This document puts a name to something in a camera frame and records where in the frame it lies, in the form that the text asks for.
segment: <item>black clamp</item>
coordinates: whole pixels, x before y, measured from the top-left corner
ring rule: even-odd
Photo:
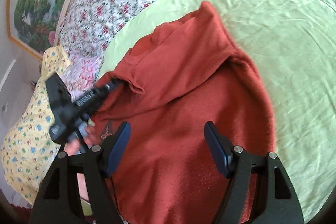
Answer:
[[[212,224],[240,223],[251,174],[258,176],[250,218],[245,223],[304,224],[294,187],[276,153],[258,156],[233,146],[213,122],[205,124],[204,137],[218,171],[230,179]]]
[[[88,122],[90,116],[97,112],[107,96],[118,87],[120,80],[112,79],[104,86],[93,88],[74,102],[71,101],[71,95],[57,73],[48,78],[45,84],[50,109],[55,117],[55,122],[49,129],[51,139],[55,143],[65,144],[78,138],[81,144],[80,152],[85,153],[89,148],[84,142],[79,127],[83,122]]]
[[[95,145],[84,154],[68,156],[63,151],[59,152],[40,186],[29,224],[89,224],[84,219],[81,206],[78,173],[85,175],[96,222],[123,224],[105,178],[117,170],[130,134],[129,123],[123,122],[101,146]]]
[[[250,218],[245,223],[304,224],[299,200],[277,154],[258,156],[233,146],[213,122],[205,124],[204,137],[218,171],[229,179],[212,224],[240,223],[251,174],[257,174],[258,179]],[[129,138],[130,125],[123,122],[102,146],[74,156],[58,153],[41,184],[29,224],[88,224],[81,208],[77,173],[85,174],[96,223],[122,224],[104,179],[117,170]]]

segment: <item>painting frame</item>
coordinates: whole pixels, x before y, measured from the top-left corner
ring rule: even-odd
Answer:
[[[19,46],[24,51],[30,53],[33,57],[38,59],[39,61],[43,60],[43,54],[34,50],[32,47],[28,46],[23,41],[20,41],[11,35],[11,25],[10,25],[10,17],[11,17],[11,0],[6,0],[6,25],[7,25],[7,35],[11,42]]]
[[[36,49],[34,49],[33,47],[31,47],[30,45],[28,45],[24,41],[21,41],[18,36],[15,37],[15,35],[13,35],[12,29],[16,28],[16,27],[14,27],[14,23],[13,23],[13,21],[14,21],[13,17],[14,17],[14,15],[12,15],[12,14],[14,14],[13,3],[15,5],[14,1],[11,2],[11,0],[6,0],[6,24],[7,24],[7,35],[8,35],[8,38],[9,38],[9,40],[11,42],[13,42],[14,44],[16,44],[18,47],[20,47],[24,51],[26,51],[29,54],[31,54],[34,58],[38,59],[39,61],[42,61],[43,60],[43,52],[44,51],[38,52]],[[48,46],[48,47],[59,45],[58,34],[59,34],[59,31],[60,31],[60,24],[61,24],[62,20],[64,19],[65,15],[68,12],[70,3],[71,3],[71,0],[63,0],[62,6],[61,6],[60,10],[58,11],[58,16],[59,16],[58,21],[55,22],[55,29],[54,29],[55,38],[54,38],[54,42],[53,42],[53,44],[50,44],[50,46]]]

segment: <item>white wall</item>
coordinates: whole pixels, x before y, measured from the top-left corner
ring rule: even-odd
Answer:
[[[22,89],[27,89],[30,80],[39,78],[40,62],[29,53],[23,51],[12,43],[7,35],[6,0],[0,0],[0,145],[11,126],[13,119],[22,115],[23,109],[19,107]],[[2,106],[7,103],[8,110],[2,115]],[[25,206],[20,195],[16,193],[5,181],[0,164],[0,187],[9,202]]]

